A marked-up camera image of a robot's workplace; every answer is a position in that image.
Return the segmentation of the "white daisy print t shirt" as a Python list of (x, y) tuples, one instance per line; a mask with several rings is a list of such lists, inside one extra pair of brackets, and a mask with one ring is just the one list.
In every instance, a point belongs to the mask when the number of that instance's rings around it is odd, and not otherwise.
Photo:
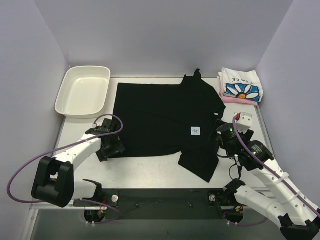
[(264, 91), (255, 70), (245, 72), (223, 67), (218, 77), (221, 80), (224, 96), (257, 103), (262, 101)]

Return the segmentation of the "white plastic bin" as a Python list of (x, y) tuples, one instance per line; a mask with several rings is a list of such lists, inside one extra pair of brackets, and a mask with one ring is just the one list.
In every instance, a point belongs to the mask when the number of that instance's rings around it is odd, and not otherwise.
[(104, 66), (70, 68), (62, 81), (55, 111), (67, 118), (91, 119), (105, 111), (111, 71)]

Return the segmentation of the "black t shirt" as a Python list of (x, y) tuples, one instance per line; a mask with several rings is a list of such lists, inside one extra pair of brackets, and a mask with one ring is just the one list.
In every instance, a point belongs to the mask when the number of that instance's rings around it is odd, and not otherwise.
[(119, 83), (113, 114), (123, 122), (117, 158), (180, 153), (178, 164), (209, 182), (218, 166), (217, 121), (225, 111), (199, 70), (180, 84)]

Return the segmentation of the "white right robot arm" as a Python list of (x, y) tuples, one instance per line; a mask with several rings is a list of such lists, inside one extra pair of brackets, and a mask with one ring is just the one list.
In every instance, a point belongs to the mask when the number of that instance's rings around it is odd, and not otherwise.
[(254, 132), (241, 132), (239, 121), (217, 121), (219, 147), (235, 165), (245, 168), (273, 194), (274, 200), (253, 190), (241, 179), (233, 179), (224, 191), (235, 202), (245, 205), (279, 227), (287, 240), (312, 240), (320, 232), (320, 208), (293, 184), (281, 169), (271, 151), (260, 141), (252, 140)]

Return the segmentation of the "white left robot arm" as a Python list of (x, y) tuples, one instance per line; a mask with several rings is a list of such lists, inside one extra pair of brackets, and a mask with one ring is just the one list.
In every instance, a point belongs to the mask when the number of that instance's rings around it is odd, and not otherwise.
[(85, 199), (96, 206), (103, 199), (102, 184), (89, 179), (75, 179), (75, 170), (89, 157), (96, 155), (100, 162), (123, 153), (119, 137), (123, 122), (117, 116), (105, 118), (102, 125), (94, 124), (82, 138), (53, 157), (44, 156), (38, 163), (31, 196), (34, 199), (66, 207), (72, 200)]

